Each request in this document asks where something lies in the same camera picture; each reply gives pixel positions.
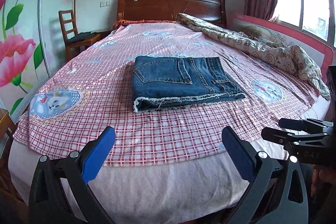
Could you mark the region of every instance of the frayed hem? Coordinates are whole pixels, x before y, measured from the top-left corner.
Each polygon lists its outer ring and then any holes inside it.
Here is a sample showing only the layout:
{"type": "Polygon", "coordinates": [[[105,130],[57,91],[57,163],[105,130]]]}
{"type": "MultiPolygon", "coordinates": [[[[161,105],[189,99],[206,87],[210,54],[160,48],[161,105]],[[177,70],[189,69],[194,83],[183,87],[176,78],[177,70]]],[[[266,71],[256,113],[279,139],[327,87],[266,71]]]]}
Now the frayed hem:
{"type": "MultiPolygon", "coordinates": [[[[211,105],[211,104],[218,104],[218,103],[222,103],[222,102],[226,102],[228,100],[222,100],[222,101],[218,101],[218,102],[209,102],[209,103],[194,103],[194,104],[189,104],[189,105],[176,105],[176,106],[164,106],[164,104],[167,103],[174,103],[174,102],[184,102],[184,101],[201,101],[201,100],[206,100],[209,98],[214,98],[217,97],[219,99],[220,96],[223,95],[229,95],[228,92],[226,93],[216,93],[216,94],[206,94],[206,95],[200,95],[200,96],[186,96],[186,97],[163,97],[163,98],[150,98],[150,97],[137,97],[134,100],[134,104],[133,104],[133,109],[135,113],[142,113],[142,112],[149,112],[149,111],[156,111],[156,110],[160,110],[161,105],[163,105],[162,109],[180,109],[180,108],[189,108],[191,106],[199,106],[199,105],[211,105]],[[148,101],[151,103],[157,103],[160,102],[159,105],[157,107],[150,107],[144,110],[139,110],[138,109],[138,104],[142,101],[148,101]]],[[[242,92],[236,93],[234,95],[231,95],[231,97],[237,97],[237,96],[244,96],[245,98],[245,94],[242,92]]]]}

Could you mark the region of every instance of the folded jeans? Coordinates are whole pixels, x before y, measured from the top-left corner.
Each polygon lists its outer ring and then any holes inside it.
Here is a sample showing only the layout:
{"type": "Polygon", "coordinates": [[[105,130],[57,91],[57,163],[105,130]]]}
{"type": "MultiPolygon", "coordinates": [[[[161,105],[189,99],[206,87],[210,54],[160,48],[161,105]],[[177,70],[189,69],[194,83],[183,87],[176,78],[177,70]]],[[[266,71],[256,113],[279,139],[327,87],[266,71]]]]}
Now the folded jeans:
{"type": "Polygon", "coordinates": [[[245,98],[219,57],[138,56],[132,75],[135,112],[188,107],[245,98]]]}

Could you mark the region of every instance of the person's hand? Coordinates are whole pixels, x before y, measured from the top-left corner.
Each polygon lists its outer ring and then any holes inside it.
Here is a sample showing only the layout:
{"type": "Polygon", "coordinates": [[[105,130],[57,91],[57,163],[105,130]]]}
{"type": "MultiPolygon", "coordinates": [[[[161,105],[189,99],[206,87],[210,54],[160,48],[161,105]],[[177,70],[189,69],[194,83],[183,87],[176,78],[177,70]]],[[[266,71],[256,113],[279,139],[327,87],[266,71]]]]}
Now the person's hand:
{"type": "Polygon", "coordinates": [[[336,185],[336,170],[332,168],[319,170],[317,165],[312,166],[314,169],[311,178],[311,195],[313,196],[320,189],[324,182],[336,185]]]}

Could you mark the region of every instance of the screw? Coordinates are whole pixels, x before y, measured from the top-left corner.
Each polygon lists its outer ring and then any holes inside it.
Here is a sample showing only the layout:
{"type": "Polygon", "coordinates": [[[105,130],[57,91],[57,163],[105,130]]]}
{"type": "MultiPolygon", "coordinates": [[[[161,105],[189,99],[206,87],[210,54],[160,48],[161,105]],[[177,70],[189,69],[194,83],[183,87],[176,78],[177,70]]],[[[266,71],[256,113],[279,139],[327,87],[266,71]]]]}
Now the screw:
{"type": "Polygon", "coordinates": [[[40,157],[40,162],[45,162],[46,160],[47,160],[47,156],[42,156],[42,157],[40,157]]]}
{"type": "Polygon", "coordinates": [[[258,153],[258,156],[259,156],[260,158],[265,159],[265,158],[267,158],[267,153],[264,152],[264,151],[260,151],[260,152],[258,153]]]}
{"type": "Polygon", "coordinates": [[[72,152],[70,153],[70,158],[77,158],[78,155],[79,155],[78,151],[72,151],[72,152]]]}
{"type": "Polygon", "coordinates": [[[297,162],[297,158],[295,156],[290,156],[289,159],[291,160],[291,162],[294,162],[294,163],[297,162]]]}

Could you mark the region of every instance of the bed frame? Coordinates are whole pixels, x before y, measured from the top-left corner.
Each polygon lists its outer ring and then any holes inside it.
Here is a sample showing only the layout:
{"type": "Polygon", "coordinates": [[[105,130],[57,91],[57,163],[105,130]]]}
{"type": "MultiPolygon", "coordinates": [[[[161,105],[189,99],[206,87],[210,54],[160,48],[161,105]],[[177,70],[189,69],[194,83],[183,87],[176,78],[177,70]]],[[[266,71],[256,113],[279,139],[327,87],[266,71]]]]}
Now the bed frame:
{"type": "Polygon", "coordinates": [[[225,0],[118,0],[117,20],[175,20],[178,13],[226,27],[225,0]]]}

